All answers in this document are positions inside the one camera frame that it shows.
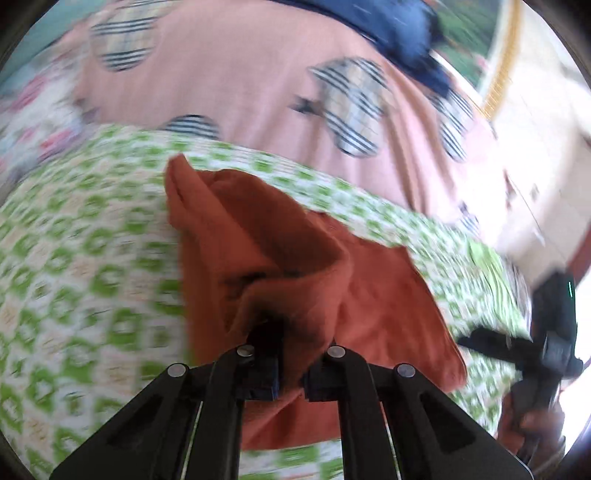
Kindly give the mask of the person's right hand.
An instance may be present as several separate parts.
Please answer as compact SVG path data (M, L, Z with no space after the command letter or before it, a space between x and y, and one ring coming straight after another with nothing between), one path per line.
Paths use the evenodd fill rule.
M514 419L513 396L508 392L503 398L502 413L497 429L497 440L507 450L516 454L524 445L527 436L539 440L532 458L534 466L563 456L565 438L562 435L565 415L558 402L549 409L531 410L520 421Z

